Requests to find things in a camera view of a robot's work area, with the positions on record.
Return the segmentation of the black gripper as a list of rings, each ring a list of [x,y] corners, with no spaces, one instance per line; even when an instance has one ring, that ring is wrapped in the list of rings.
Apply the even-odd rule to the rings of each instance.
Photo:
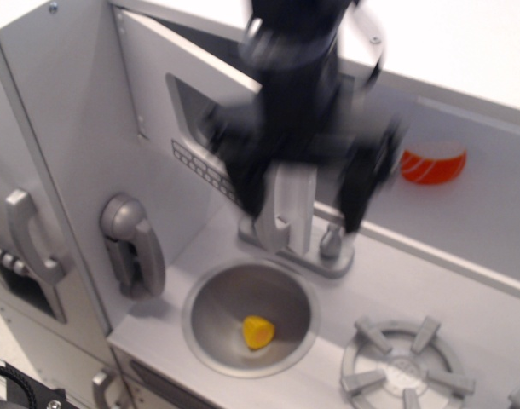
[[[356,233],[375,191],[393,173],[399,120],[359,107],[372,80],[338,65],[251,68],[261,89],[251,101],[210,109],[202,118],[208,149],[223,162],[241,209],[258,218],[274,195],[280,162],[343,166],[338,193],[346,233]]]

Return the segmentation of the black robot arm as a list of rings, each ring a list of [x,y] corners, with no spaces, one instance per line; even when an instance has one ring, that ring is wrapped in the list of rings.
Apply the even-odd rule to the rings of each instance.
[[[239,53],[261,89],[253,101],[213,107],[201,125],[250,216],[264,206],[271,165],[311,164],[338,171],[338,207],[345,231],[354,233],[396,165],[398,121],[357,108],[380,66],[352,82],[338,69],[338,28],[347,14],[373,29],[356,1],[252,3]]]

